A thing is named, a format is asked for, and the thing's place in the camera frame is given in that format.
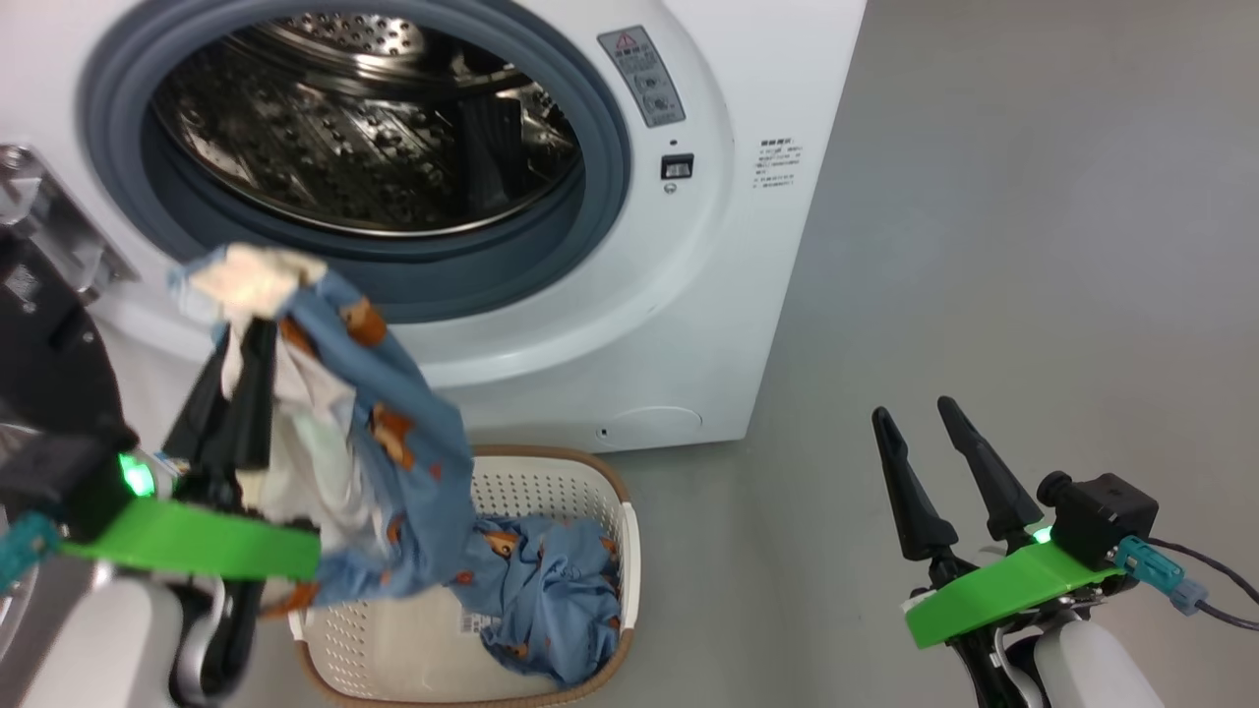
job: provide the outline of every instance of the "white plastic basket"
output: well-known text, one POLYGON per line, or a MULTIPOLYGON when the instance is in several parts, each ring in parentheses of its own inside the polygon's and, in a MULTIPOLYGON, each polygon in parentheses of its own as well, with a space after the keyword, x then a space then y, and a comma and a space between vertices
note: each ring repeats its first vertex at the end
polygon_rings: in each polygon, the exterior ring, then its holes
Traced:
POLYGON ((594 693, 633 644, 642 572, 638 520, 624 484, 602 460, 573 450, 477 450, 472 499, 481 514, 597 519, 621 552, 621 641, 587 683, 558 690, 544 677, 504 669, 481 645, 480 622, 454 595, 433 588, 399 601, 355 602, 290 615, 311 680, 354 708, 399 704, 559 705, 594 693))

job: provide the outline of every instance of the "cable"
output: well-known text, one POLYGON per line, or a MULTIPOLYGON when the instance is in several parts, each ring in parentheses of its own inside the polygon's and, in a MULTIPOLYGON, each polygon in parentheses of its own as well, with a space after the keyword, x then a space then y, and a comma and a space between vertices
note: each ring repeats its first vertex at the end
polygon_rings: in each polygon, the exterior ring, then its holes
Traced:
POLYGON ((1216 571, 1220 571, 1225 576, 1229 576, 1229 580, 1231 580, 1233 582, 1238 583, 1238 587, 1240 587, 1241 590, 1244 590, 1246 592, 1246 595, 1250 596, 1250 600, 1254 600, 1255 602, 1259 602, 1259 590, 1255 590, 1255 586, 1253 586, 1249 582, 1246 582, 1246 578, 1241 577, 1240 573, 1238 573, 1233 568, 1225 566, 1224 563, 1216 561, 1215 558, 1211 558, 1210 556, 1207 556, 1205 553, 1199 553, 1197 551, 1194 551, 1192 548, 1181 545, 1178 543, 1171 543, 1171 542, 1163 540, 1161 538, 1147 538, 1146 543, 1148 543, 1149 545, 1158 545, 1160 548, 1166 548, 1168 551, 1175 551, 1176 553, 1183 553, 1183 554, 1188 556, 1190 558, 1195 558, 1197 561, 1201 561, 1201 562, 1206 563, 1207 566, 1215 568, 1216 571))
MULTIPOLYGON (((1250 585, 1246 581, 1246 578, 1241 577, 1240 573, 1238 573, 1233 568, 1225 566, 1224 563, 1216 561, 1215 558, 1211 558, 1210 556, 1207 556, 1205 553, 1200 553, 1197 551, 1194 551, 1192 548, 1188 548, 1186 545, 1181 545, 1178 543, 1171 543, 1171 542, 1163 540, 1161 538, 1147 538, 1146 543, 1148 543, 1149 545, 1157 545, 1157 547, 1161 547, 1161 548, 1166 548, 1168 551, 1175 551, 1176 553, 1183 553, 1185 556, 1188 556, 1190 558, 1195 558, 1197 561, 1201 561, 1202 563, 1206 563, 1211 568, 1215 568, 1216 571, 1220 571, 1221 573, 1224 573, 1225 576, 1228 576, 1229 580, 1231 580, 1233 582, 1238 583, 1238 587, 1240 587, 1243 591, 1245 591, 1245 593, 1250 596, 1250 600, 1254 600, 1256 603, 1259 603, 1259 590, 1255 590, 1255 586, 1250 585)), ((1205 597, 1205 590, 1202 590, 1201 586, 1196 586, 1196 587, 1202 592, 1202 596, 1205 597)), ((1224 610, 1220 610, 1220 608, 1215 607, 1214 605, 1211 605, 1206 600, 1197 600, 1196 602, 1194 602, 1194 606, 1197 607, 1199 610, 1206 612, 1207 615, 1215 617, 1216 620, 1220 620, 1221 622, 1225 622, 1225 624, 1229 624, 1229 625, 1233 625, 1235 627, 1240 627, 1240 629, 1244 629, 1244 630, 1259 631, 1259 622, 1255 622, 1255 621, 1251 621, 1251 620, 1244 620, 1241 617, 1238 617, 1236 615, 1230 615, 1230 614, 1225 612, 1224 610)))
POLYGON ((1259 622, 1253 622, 1250 620, 1243 620, 1236 615, 1230 615, 1222 610, 1216 610, 1214 605, 1205 600, 1197 601, 1197 608, 1206 612, 1207 615, 1220 620, 1221 622, 1228 622, 1235 627, 1241 627, 1244 630, 1259 631, 1259 622))

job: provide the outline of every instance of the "green indicator light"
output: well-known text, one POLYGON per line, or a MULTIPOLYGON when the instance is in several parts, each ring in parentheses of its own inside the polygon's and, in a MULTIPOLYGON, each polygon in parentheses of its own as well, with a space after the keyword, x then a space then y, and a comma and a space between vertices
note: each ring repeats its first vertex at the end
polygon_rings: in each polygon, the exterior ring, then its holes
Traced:
POLYGON ((118 466, 122 467, 122 480, 127 482, 131 493, 136 496, 152 496, 154 491, 157 491, 149 465, 123 452, 118 455, 118 466))

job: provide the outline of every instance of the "gray floor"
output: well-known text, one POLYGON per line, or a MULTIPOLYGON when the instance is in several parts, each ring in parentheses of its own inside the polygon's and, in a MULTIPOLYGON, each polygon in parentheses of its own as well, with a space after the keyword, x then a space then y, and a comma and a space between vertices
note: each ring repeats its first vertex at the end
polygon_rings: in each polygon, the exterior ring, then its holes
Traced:
MULTIPOLYGON (((614 459, 646 586, 590 705, 974 704, 904 629, 925 568, 899 558, 878 404, 968 556, 946 393, 1025 484, 1118 472, 1161 534, 1259 577, 1256 33, 1246 0, 871 3, 749 437, 614 459)), ((1099 617, 1168 705, 1254 702, 1253 636, 1144 590, 1099 617)), ((287 645, 263 632, 235 708, 319 705, 287 645)))

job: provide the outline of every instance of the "washing machine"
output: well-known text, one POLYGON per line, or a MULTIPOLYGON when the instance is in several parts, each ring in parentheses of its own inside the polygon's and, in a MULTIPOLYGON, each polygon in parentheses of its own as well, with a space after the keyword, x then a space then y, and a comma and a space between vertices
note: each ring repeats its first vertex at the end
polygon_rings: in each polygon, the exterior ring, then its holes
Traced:
POLYGON ((739 438, 862 10, 3 0, 0 228, 137 346, 203 358, 171 266, 279 246, 358 283, 475 441, 739 438))

